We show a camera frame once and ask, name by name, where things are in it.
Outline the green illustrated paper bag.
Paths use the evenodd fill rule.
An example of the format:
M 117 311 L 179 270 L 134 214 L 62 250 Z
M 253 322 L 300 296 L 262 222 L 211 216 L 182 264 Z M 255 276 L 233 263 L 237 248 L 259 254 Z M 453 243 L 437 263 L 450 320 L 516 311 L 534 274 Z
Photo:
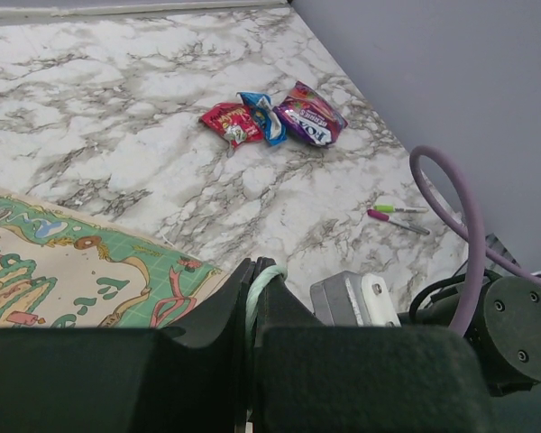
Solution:
M 0 338 L 179 324 L 229 275 L 76 211 L 0 189 Z

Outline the blue snack packet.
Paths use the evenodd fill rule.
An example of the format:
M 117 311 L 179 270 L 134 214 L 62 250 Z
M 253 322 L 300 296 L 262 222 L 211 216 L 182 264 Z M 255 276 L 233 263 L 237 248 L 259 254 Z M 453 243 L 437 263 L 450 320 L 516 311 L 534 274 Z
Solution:
M 276 146 L 287 140 L 287 130 L 273 111 L 271 98 L 264 93 L 238 92 L 254 122 L 261 128 L 266 142 Z

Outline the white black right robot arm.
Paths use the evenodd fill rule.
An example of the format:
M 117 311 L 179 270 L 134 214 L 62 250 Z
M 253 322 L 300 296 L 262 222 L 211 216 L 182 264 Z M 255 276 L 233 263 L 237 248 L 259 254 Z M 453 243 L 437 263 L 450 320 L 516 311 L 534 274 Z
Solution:
M 307 309 L 276 277 L 257 301 L 257 432 L 499 432 L 493 401 L 541 384 L 541 278 L 483 275 L 462 336 L 464 277 L 396 312 L 380 282 L 341 272 Z

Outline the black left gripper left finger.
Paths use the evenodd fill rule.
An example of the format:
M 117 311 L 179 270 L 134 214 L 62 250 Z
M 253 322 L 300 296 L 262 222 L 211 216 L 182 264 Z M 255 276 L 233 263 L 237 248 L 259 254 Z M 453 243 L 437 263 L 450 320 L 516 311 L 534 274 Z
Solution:
M 255 264 L 163 328 L 0 328 L 0 432 L 242 432 Z

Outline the purple snack packet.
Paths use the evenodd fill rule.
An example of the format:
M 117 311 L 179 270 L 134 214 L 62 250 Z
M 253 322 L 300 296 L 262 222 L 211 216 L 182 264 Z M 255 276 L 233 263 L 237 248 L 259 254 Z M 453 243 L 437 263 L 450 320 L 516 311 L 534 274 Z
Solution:
M 289 132 L 316 147 L 334 144 L 348 125 L 336 109 L 301 81 L 296 82 L 272 111 Z

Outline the red snack packet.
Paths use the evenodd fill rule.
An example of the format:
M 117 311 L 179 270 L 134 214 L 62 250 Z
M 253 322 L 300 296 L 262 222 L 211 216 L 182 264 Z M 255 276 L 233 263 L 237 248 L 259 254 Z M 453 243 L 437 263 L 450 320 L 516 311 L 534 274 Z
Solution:
M 233 149 L 264 139 L 262 129 L 243 104 L 219 103 L 201 115 L 200 121 L 225 139 Z

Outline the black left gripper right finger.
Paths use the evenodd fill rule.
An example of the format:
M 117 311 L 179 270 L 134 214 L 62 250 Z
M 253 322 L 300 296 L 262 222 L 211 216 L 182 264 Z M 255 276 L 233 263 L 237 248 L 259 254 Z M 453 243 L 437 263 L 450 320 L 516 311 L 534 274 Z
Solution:
M 269 258 L 251 286 L 256 432 L 492 432 L 472 349 L 439 327 L 318 320 Z

